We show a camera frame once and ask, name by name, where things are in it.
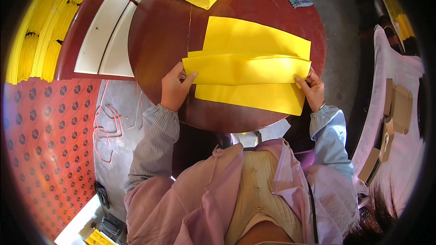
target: hand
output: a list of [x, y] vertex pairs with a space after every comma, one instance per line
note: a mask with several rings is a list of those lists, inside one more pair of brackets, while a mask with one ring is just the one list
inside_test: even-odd
[[300, 77], [295, 77], [295, 81], [301, 86], [302, 90], [304, 91], [304, 94], [307, 97], [307, 102], [309, 103], [312, 112], [318, 110], [319, 107], [324, 103], [324, 83], [318, 77], [315, 71], [313, 71], [313, 68], [310, 67], [310, 71], [306, 78], [306, 81], [304, 81]]
[[177, 112], [182, 106], [189, 88], [192, 85], [193, 79], [197, 76], [196, 72], [192, 72], [186, 77], [183, 70], [183, 63], [178, 62], [177, 65], [162, 79], [162, 99], [161, 105]]

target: concrete floor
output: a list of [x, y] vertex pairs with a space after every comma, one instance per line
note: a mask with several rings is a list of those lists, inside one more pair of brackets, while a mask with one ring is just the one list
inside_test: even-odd
[[[105, 81], [100, 86], [97, 107], [105, 88]], [[144, 137], [141, 104], [139, 102], [141, 95], [142, 110], [146, 110], [153, 104], [139, 89], [136, 90], [136, 83], [129, 81], [110, 80], [103, 98], [102, 106], [112, 118], [112, 113], [105, 107], [106, 104], [112, 105], [118, 112], [123, 127], [123, 136], [110, 140], [110, 145], [106, 136], [99, 136], [101, 141], [97, 140], [94, 135], [94, 144], [102, 159], [109, 161], [112, 153], [110, 164], [102, 161], [94, 150], [95, 179], [100, 182], [107, 191], [110, 201], [110, 209], [103, 207], [105, 213], [109, 212], [118, 219], [126, 220], [126, 208], [124, 207], [124, 182], [127, 180], [130, 164], [133, 159], [133, 150]], [[97, 124], [104, 127], [108, 134], [115, 134], [115, 121], [110, 119], [102, 110], [97, 116]]]
[[[312, 0], [324, 25], [327, 38], [327, 56], [322, 79], [325, 83], [325, 100], [330, 105], [341, 108], [346, 119], [350, 117], [357, 88], [358, 70], [360, 64], [359, 39], [357, 37], [359, 17], [354, 0]], [[104, 81], [100, 88], [98, 106]], [[142, 94], [142, 111], [152, 106], [151, 102]], [[94, 151], [95, 177], [106, 187], [110, 200], [112, 215], [125, 221], [123, 184], [127, 180], [133, 150], [144, 136], [142, 130], [141, 108], [138, 103], [138, 93], [134, 82], [110, 81], [106, 90], [103, 105], [111, 104], [121, 116], [123, 137], [111, 140], [111, 146], [106, 140], [101, 142], [94, 139], [96, 148], [103, 162]], [[97, 121], [108, 132], [115, 131], [114, 121], [105, 114], [99, 115]], [[289, 128], [286, 120], [282, 120], [270, 127], [262, 129], [263, 141], [284, 135]], [[237, 134], [245, 147], [252, 147], [257, 137], [253, 133]]]

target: beige vest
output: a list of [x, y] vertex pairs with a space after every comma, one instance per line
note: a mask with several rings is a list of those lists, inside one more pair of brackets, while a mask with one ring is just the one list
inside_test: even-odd
[[286, 201], [271, 194], [277, 160], [269, 151], [245, 151], [235, 211], [225, 236], [225, 245], [235, 244], [261, 221], [280, 226], [295, 243], [302, 243], [301, 221]]

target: red patterned wall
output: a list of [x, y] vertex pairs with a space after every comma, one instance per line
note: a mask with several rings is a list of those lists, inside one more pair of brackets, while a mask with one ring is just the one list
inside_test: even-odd
[[5, 84], [3, 123], [29, 215], [54, 240], [95, 194], [93, 121], [100, 79]]

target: hair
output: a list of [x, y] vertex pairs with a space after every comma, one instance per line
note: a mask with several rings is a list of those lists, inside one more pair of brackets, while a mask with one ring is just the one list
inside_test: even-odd
[[360, 220], [350, 227], [343, 245], [374, 245], [383, 240], [398, 220], [393, 195], [390, 182], [389, 208], [380, 182], [374, 182], [370, 189], [369, 203], [361, 208]]

